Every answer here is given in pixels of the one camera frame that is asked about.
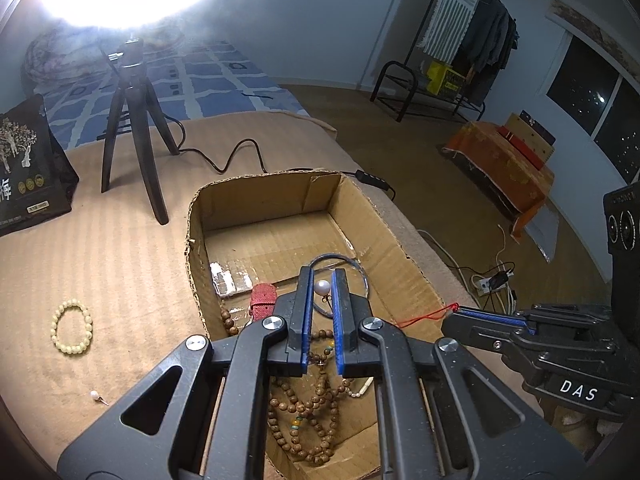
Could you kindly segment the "black printed snack bag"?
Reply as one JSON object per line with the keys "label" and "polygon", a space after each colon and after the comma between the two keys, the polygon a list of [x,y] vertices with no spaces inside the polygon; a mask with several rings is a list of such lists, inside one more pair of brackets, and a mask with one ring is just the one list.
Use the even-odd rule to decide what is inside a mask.
{"label": "black printed snack bag", "polygon": [[1,234],[72,210],[79,176],[55,139],[43,96],[1,115]]}

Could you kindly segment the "black clothes rack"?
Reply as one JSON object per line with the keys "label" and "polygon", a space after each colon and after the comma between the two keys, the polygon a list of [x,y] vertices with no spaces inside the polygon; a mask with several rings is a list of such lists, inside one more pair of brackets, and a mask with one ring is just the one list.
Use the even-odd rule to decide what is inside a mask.
{"label": "black clothes rack", "polygon": [[[382,66],[370,100],[391,110],[396,122],[408,116],[458,120],[466,110],[482,118],[518,40],[516,19],[502,0],[430,0],[406,56]],[[465,76],[455,98],[426,91],[432,61]]]}

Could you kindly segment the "black mini tripod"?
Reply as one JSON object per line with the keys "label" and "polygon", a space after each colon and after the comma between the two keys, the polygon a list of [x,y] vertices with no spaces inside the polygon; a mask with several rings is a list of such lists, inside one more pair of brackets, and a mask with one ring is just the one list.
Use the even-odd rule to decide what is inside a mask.
{"label": "black mini tripod", "polygon": [[160,186],[160,177],[157,173],[149,119],[152,119],[152,123],[157,128],[169,154],[179,155],[180,152],[146,72],[143,41],[130,39],[116,53],[107,58],[117,73],[118,81],[108,112],[104,134],[101,192],[105,193],[110,189],[119,125],[122,116],[127,116],[146,194],[148,194],[156,221],[164,226],[169,222],[169,216]]}

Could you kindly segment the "orange covered low table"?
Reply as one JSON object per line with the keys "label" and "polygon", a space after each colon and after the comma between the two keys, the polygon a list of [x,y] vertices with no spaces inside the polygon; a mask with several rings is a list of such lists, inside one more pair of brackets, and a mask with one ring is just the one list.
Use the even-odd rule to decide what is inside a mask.
{"label": "orange covered low table", "polygon": [[461,155],[480,170],[513,211],[511,237],[519,240],[526,224],[544,206],[554,173],[534,166],[492,122],[467,122],[442,147],[442,152]]}

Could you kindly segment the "white power strip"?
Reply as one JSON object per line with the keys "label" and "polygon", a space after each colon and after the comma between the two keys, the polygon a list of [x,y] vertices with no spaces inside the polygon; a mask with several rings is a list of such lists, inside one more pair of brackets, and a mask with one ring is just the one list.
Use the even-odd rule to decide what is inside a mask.
{"label": "white power strip", "polygon": [[507,288],[512,276],[513,274],[509,274],[507,278],[499,278],[498,275],[494,275],[484,278],[484,276],[475,275],[472,277],[472,285],[478,296],[486,296]]}

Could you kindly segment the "cardboard boxes on table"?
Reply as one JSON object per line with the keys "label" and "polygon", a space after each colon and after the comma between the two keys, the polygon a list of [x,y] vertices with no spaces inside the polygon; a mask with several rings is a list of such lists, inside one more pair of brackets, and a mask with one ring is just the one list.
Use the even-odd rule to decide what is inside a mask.
{"label": "cardboard boxes on table", "polygon": [[554,153],[555,136],[526,110],[522,110],[518,115],[511,114],[506,123],[498,127],[498,133],[538,170],[541,170]]}

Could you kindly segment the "white pearl earring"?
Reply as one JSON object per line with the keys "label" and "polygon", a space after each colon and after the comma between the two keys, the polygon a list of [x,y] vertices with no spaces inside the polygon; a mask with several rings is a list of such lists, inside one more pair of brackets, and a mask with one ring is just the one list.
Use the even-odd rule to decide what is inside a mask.
{"label": "white pearl earring", "polygon": [[327,280],[319,280],[314,283],[314,293],[318,295],[326,304],[331,303],[332,285]]}
{"label": "white pearl earring", "polygon": [[98,402],[105,406],[108,406],[108,403],[103,399],[103,396],[101,396],[96,390],[91,390],[90,396],[94,402]]}

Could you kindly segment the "blue checked bedsheet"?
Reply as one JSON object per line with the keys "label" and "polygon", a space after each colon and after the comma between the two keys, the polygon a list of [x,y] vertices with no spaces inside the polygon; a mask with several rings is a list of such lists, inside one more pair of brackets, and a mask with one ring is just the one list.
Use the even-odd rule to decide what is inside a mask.
{"label": "blue checked bedsheet", "polygon": [[[146,70],[163,112],[184,120],[253,110],[306,110],[255,63],[225,41],[148,54]],[[111,68],[43,93],[54,136],[62,148],[101,140],[118,77]]]}

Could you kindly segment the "yellow box on rack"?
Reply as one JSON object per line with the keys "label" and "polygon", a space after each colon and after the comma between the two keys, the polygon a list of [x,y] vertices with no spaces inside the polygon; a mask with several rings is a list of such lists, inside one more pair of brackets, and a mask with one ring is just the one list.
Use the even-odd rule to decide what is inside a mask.
{"label": "yellow box on rack", "polygon": [[428,79],[426,91],[434,96],[453,99],[465,84],[465,76],[458,74],[449,65],[439,61],[431,62],[427,67],[426,76]]}

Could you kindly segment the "cardboard box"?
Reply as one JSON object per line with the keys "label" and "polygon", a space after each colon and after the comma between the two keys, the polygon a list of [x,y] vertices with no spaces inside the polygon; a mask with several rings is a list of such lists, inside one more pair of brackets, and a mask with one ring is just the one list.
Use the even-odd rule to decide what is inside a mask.
{"label": "cardboard box", "polygon": [[[349,288],[368,295],[374,315],[397,323],[444,306],[396,232],[356,183],[335,172],[281,172],[228,179],[196,192],[186,220],[186,265],[194,300],[210,339],[228,336],[228,322],[250,320],[258,283],[292,292],[313,258],[340,254]],[[411,337],[434,341],[439,321],[410,326]]]}

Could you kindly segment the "folded floral quilt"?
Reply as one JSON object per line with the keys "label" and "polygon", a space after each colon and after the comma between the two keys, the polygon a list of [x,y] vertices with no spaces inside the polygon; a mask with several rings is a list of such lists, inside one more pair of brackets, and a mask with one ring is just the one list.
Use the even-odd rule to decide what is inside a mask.
{"label": "folded floral quilt", "polygon": [[68,84],[104,72],[106,56],[121,51],[131,39],[142,41],[145,55],[164,53],[184,43],[182,30],[173,21],[135,30],[80,28],[57,22],[28,45],[21,66],[24,84]]}

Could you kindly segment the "red string jade pendant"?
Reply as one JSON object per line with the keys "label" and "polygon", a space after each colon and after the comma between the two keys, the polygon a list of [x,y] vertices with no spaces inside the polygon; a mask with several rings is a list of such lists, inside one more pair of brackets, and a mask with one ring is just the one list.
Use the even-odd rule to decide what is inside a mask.
{"label": "red string jade pendant", "polygon": [[415,316],[414,318],[408,318],[408,320],[405,321],[399,321],[396,323],[396,326],[398,328],[407,328],[422,321],[439,321],[442,320],[449,312],[456,312],[459,308],[460,304],[453,302],[452,304],[446,304],[445,307],[433,312]]}

